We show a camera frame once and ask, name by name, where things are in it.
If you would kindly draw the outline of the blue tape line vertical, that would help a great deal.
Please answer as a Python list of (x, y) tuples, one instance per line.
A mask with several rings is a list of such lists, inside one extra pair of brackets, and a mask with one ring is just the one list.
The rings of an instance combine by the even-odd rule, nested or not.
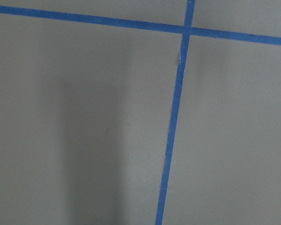
[(170, 115), (170, 123), (167, 136), (167, 144), (164, 155), (164, 168), (161, 177), (160, 191), (158, 197), (158, 204), (155, 216), (155, 224), (161, 225), (163, 223), (163, 215), (166, 204), (166, 196), (168, 190), (168, 183), (170, 177), (170, 168), (172, 162), (174, 141), (177, 129), (177, 119), (180, 107), (180, 99), (183, 87), (183, 79), (185, 73), (185, 65), (187, 61), (189, 40), (192, 29), (193, 13), (195, 9), (195, 1), (189, 0), (186, 5), (185, 20), (182, 28), (182, 38), (179, 52), (179, 63), (177, 67), (177, 74), (175, 80), (175, 88), (173, 93), (172, 108)]

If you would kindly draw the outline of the blue tape line horizontal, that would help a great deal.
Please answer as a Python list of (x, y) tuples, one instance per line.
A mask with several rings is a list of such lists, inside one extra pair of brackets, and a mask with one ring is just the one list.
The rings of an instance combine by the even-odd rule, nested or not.
[[(0, 14), (19, 15), (19, 16), (27, 16), (27, 17), (35, 17), (35, 18), (71, 21), (71, 22), (78, 22), (78, 23), (99, 24), (99, 25), (107, 25), (113, 27), (160, 31), (160, 32), (176, 33), (176, 34), (182, 34), (184, 30), (184, 26), (180, 26), (180, 25), (155, 23), (155, 22), (143, 22), (143, 21), (135, 21), (135, 20), (94, 16), (94, 15), (72, 14), (72, 13), (57, 12), (57, 11), (50, 11), (50, 10), (9, 7), (9, 6), (1, 6), (1, 5), (0, 5)], [(205, 29), (205, 28), (197, 28), (197, 27), (191, 27), (189, 34), (191, 36), (220, 38), (220, 39), (238, 40), (238, 41), (245, 41), (245, 42), (252, 42), (252, 43), (262, 43), (268, 45), (281, 46), (281, 37), (255, 35), (249, 33), (213, 30), (213, 29)]]

